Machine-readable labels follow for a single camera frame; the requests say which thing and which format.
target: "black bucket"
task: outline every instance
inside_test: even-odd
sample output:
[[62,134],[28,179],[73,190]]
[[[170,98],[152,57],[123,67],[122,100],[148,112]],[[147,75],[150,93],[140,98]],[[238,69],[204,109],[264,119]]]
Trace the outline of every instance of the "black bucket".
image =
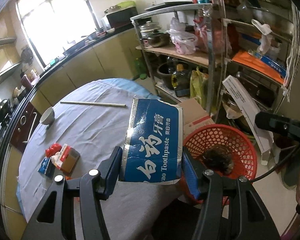
[[[188,64],[183,62],[183,61],[180,61],[178,62],[178,64],[182,64],[184,66],[185,69],[188,69]],[[163,63],[162,65],[160,65],[157,69],[157,73],[159,74],[160,78],[162,79],[163,83],[166,85],[167,88],[173,90],[173,86],[172,86],[172,83],[171,83],[171,76],[172,74],[169,74],[169,66],[170,66],[171,63]]]

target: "window frame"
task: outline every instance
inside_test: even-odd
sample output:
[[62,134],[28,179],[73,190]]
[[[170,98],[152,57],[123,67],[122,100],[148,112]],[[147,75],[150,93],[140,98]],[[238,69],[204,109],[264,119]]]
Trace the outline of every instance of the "window frame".
[[[45,0],[45,1],[43,1],[41,4],[43,4],[43,3],[45,3],[45,2],[49,2],[50,5],[51,5],[51,1],[52,1],[52,0]],[[27,14],[25,14],[25,15],[21,18],[21,15],[20,15],[20,12],[19,12],[19,7],[18,7],[18,2],[19,2],[19,0],[16,1],[16,11],[17,11],[18,20],[19,20],[19,22],[20,22],[20,24],[21,24],[21,29],[22,29],[22,31],[23,31],[25,37],[26,37],[26,41],[27,41],[27,43],[28,43],[30,49],[31,49],[32,52],[34,53],[34,57],[36,57],[36,59],[37,59],[37,61],[39,62],[39,65],[40,65],[40,67],[42,68],[42,70],[45,70],[46,64],[44,63],[44,61],[43,61],[42,57],[40,56],[38,50],[36,49],[35,45],[32,43],[31,38],[28,36],[28,34],[27,34],[27,32],[26,32],[26,29],[25,29],[25,27],[24,27],[24,25],[23,25],[23,18],[27,17],[27,16],[28,16],[31,12],[33,12],[35,9],[31,10],[30,12],[28,12]],[[91,6],[91,4],[90,4],[90,1],[89,1],[89,0],[86,0],[86,3],[87,3],[87,6],[88,6],[89,11],[90,11],[90,13],[91,13],[91,16],[92,16],[92,18],[93,18],[94,24],[96,25],[96,28],[100,28],[100,25],[99,25],[99,23],[98,23],[98,21],[97,21],[97,18],[96,18],[96,16],[95,16],[94,12],[93,12],[93,9],[92,9],[92,6]]]

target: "cooking oil bottle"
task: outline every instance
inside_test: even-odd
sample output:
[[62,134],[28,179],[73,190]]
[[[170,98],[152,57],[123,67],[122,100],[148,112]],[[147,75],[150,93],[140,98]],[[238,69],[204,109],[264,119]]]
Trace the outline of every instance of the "cooking oil bottle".
[[176,71],[171,76],[171,83],[177,97],[190,95],[189,71],[183,68],[182,64],[177,65]]

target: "orange board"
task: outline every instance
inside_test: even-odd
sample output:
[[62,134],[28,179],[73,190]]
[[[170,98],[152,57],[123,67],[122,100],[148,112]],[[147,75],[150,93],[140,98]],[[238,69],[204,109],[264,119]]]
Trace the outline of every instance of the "orange board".
[[251,56],[246,51],[239,51],[232,59],[235,62],[241,63],[243,65],[246,65],[250,68],[253,68],[264,75],[271,77],[272,79],[276,80],[280,84],[283,84],[283,78],[280,76],[280,74],[269,67],[266,63],[263,63],[261,60]]

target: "basket rim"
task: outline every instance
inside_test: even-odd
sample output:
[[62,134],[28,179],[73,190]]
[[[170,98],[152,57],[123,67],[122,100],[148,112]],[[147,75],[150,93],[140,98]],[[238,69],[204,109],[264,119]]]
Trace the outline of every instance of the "basket rim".
[[225,124],[208,124],[208,125],[205,125],[205,126],[202,126],[196,130],[194,130],[192,133],[190,133],[182,142],[182,145],[184,147],[186,147],[186,143],[190,140],[190,138],[192,138],[195,134],[203,131],[203,130],[206,130],[206,129],[209,129],[209,128],[227,128],[229,130],[232,130],[236,133],[238,133],[245,141],[246,143],[248,144],[248,146],[251,148],[251,154],[252,154],[252,160],[254,161],[254,169],[252,171],[252,175],[251,175],[251,179],[254,179],[256,177],[256,174],[257,174],[257,168],[258,168],[258,159],[257,159],[257,151],[256,149],[254,148],[254,146],[252,145],[251,141],[248,139],[248,137],[243,133],[241,132],[240,130],[238,130],[237,128],[234,128],[232,126],[229,126],[229,125],[225,125]]

